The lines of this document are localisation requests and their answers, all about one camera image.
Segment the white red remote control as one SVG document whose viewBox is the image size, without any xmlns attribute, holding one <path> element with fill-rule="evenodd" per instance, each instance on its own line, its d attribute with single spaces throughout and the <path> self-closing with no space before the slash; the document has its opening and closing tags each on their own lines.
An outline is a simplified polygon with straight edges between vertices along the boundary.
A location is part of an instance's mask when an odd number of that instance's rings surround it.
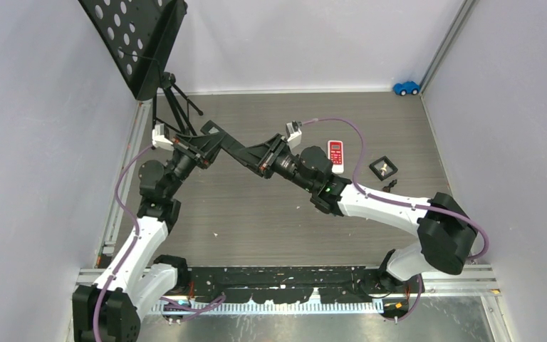
<svg viewBox="0 0 547 342">
<path fill-rule="evenodd" d="M 344 149 L 340 140 L 328 141 L 328 159 L 332 162 L 332 172 L 341 175 L 344 173 Z"/>
</svg>

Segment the black remote control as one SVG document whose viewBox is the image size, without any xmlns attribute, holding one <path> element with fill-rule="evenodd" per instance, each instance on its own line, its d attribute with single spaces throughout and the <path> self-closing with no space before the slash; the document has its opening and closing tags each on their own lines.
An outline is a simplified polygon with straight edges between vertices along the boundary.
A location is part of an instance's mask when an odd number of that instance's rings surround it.
<svg viewBox="0 0 547 342">
<path fill-rule="evenodd" d="M 244 166 L 254 165 L 256 162 L 253 157 L 250 157 L 246 147 L 237 139 L 233 138 L 227 131 L 218 126 L 214 121 L 207 121 L 201 128 L 200 132 L 204 135 L 220 135 L 219 145 L 228 155 Z"/>
</svg>

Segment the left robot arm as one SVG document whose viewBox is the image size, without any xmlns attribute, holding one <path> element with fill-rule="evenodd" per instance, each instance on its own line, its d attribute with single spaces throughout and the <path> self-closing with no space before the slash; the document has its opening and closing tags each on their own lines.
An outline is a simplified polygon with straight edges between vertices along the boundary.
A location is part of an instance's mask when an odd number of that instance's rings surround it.
<svg viewBox="0 0 547 342">
<path fill-rule="evenodd" d="M 181 203 L 174 195 L 196 167 L 206 169 L 214 162 L 225 137 L 218 129 L 198 136 L 170 135 L 163 124 L 153 129 L 151 144 L 138 155 L 163 149 L 172 152 L 172 159 L 166 165 L 151 161 L 140 168 L 142 202 L 137 212 L 115 195 L 133 228 L 110 266 L 91 285 L 73 292 L 74 341 L 136 341 L 143 319 L 166 292 L 180 295 L 188 290 L 183 258 L 164 255 L 149 271 L 145 268 L 177 222 Z"/>
</svg>

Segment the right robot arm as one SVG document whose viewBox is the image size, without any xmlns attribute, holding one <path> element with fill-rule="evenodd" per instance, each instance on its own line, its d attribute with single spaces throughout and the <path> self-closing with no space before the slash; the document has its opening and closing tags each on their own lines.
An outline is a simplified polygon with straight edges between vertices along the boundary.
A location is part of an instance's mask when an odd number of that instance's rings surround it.
<svg viewBox="0 0 547 342">
<path fill-rule="evenodd" d="M 414 235 L 417 242 L 390 250 L 379 266 L 378 283 L 385 291 L 398 291 L 422 272 L 463 271 L 476 232 L 463 221 L 465 213 L 451 196 L 438 192 L 432 199 L 409 199 L 368 189 L 334 174 L 322 148 L 310 146 L 295 155 L 281 135 L 249 147 L 234 142 L 226 151 L 262 178 L 278 174 L 307 191 L 325 214 L 369 219 Z"/>
</svg>

